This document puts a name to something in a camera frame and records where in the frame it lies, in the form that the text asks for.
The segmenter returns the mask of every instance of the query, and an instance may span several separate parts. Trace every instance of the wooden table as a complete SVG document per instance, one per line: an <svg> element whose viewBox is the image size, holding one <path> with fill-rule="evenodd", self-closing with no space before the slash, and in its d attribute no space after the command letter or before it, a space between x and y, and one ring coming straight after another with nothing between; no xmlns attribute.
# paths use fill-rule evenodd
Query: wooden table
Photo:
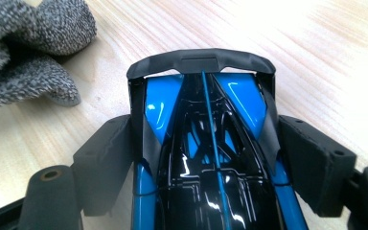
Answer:
<svg viewBox="0 0 368 230"><path fill-rule="evenodd" d="M98 36L62 63L81 104L37 99L0 107L0 207L22 197L35 172L70 165L105 121L129 112L130 64L177 49L217 47L270 59L279 113L354 151L362 170L368 166L368 1L360 2L87 0ZM129 227L130 191L127 183L118 199L117 229ZM311 229L346 228L348 212L318 218L301 205Z"/></svg>

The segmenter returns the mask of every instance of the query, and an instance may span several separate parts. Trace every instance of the glove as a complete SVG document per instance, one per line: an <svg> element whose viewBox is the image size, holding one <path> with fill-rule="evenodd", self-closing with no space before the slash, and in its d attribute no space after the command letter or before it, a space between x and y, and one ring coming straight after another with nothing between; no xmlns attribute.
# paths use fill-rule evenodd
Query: glove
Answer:
<svg viewBox="0 0 368 230"><path fill-rule="evenodd" d="M73 80L48 55L76 53L95 35L95 20L82 0L43 0L37 8L0 0L0 105L41 95L78 104Z"/></svg>

